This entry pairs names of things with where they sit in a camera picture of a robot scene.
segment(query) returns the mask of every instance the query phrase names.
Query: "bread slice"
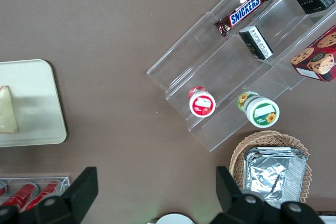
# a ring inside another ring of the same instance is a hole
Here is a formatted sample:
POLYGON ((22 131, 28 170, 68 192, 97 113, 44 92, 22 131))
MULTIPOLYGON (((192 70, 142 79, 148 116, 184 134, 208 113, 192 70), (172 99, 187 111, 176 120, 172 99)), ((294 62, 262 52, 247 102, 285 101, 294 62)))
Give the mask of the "bread slice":
POLYGON ((0 132, 19 132, 8 86, 0 86, 0 132))

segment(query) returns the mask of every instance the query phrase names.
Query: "snickers bar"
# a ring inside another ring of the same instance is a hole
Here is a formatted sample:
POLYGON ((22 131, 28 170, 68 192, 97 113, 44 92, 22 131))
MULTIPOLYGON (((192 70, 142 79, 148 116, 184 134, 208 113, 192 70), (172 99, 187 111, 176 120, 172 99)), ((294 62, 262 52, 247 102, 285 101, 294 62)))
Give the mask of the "snickers bar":
POLYGON ((221 35, 226 36, 228 31, 254 12, 265 1, 268 0, 247 0, 230 15, 215 23, 215 26, 221 35))

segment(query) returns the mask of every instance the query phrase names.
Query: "jar label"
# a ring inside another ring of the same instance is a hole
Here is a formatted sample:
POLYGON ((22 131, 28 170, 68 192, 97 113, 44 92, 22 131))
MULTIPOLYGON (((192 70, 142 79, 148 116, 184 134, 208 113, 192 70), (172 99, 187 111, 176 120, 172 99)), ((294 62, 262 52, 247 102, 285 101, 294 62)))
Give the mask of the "jar label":
POLYGON ((263 103, 254 110, 253 120, 259 125, 268 125, 277 119, 276 108, 269 104, 263 103))
POLYGON ((251 98, 251 97, 255 97, 255 96, 259 96, 259 94, 256 93, 256 92, 253 92, 253 91, 247 91, 247 92, 242 93, 238 98, 238 108, 241 111, 245 112, 244 104, 245 104, 246 100, 251 98))
POLYGON ((210 97, 206 95, 200 95, 192 103, 192 109, 197 115, 208 115, 214 109, 214 103, 210 97))

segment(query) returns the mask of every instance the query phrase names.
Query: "aluminum foil container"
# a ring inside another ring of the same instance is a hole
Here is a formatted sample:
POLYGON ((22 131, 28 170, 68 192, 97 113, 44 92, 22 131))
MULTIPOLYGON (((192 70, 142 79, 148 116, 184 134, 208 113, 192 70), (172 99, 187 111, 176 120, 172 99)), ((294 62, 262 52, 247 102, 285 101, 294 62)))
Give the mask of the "aluminum foil container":
POLYGON ((299 201, 307 157, 292 147, 255 147, 245 153, 243 189, 258 192, 271 206, 299 201))

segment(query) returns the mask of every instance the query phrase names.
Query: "cookie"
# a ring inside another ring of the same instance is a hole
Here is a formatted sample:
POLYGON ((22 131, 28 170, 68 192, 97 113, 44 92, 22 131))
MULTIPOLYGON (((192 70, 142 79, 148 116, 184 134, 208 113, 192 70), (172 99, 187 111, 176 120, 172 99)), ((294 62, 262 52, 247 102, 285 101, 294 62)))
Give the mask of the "cookie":
POLYGON ((314 49, 312 47, 308 47, 305 50, 301 51, 299 54, 297 54, 293 59, 290 60, 290 62, 293 65, 297 65, 298 63, 304 61, 309 56, 311 56, 313 52, 314 52, 314 49))
POLYGON ((334 55, 322 52, 314 56, 307 64, 308 68, 319 74, 326 74, 334 64, 334 55))
POLYGON ((317 47, 319 48, 330 47, 334 44, 336 44, 336 32, 329 34, 325 36, 323 39, 321 39, 320 42, 317 44, 317 47))

